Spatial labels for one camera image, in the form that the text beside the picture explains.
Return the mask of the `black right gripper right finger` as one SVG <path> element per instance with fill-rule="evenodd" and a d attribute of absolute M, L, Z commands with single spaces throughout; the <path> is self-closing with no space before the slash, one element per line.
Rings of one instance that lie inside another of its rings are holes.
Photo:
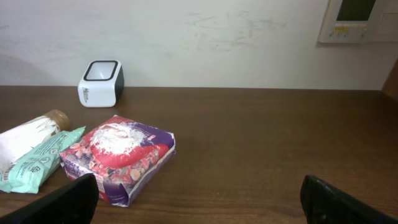
<path fill-rule="evenodd" d="M 397 224 L 396 219 L 314 175 L 305 176 L 300 202 L 308 224 Z"/>

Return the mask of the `red purple snack package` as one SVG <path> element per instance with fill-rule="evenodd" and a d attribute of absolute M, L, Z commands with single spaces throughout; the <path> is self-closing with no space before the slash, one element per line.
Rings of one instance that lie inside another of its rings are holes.
<path fill-rule="evenodd" d="M 92 173 L 101 199 L 128 207 L 174 154 L 173 133 L 115 115 L 62 151 L 60 158 L 70 179 Z"/>

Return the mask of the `white tube brown cap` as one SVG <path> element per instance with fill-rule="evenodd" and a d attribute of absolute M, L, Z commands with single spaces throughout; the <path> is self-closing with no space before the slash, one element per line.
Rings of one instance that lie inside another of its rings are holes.
<path fill-rule="evenodd" d="M 40 143 L 69 127 L 70 120 L 65 113 L 51 110 L 1 133 L 1 172 Z"/>

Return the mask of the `mint green wipes packet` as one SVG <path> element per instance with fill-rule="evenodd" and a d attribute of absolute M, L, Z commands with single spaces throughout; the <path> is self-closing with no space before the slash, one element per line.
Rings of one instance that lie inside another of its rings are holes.
<path fill-rule="evenodd" d="M 36 194 L 60 165 L 60 153 L 76 143 L 85 127 L 61 131 L 40 143 L 1 174 L 1 191 Z"/>

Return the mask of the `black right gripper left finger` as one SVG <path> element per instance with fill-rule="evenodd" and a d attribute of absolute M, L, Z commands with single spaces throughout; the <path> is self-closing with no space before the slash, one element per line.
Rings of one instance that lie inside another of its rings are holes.
<path fill-rule="evenodd" d="M 68 185 L 1 217 L 1 223 L 90 223 L 99 190 L 94 174 L 85 174 Z"/>

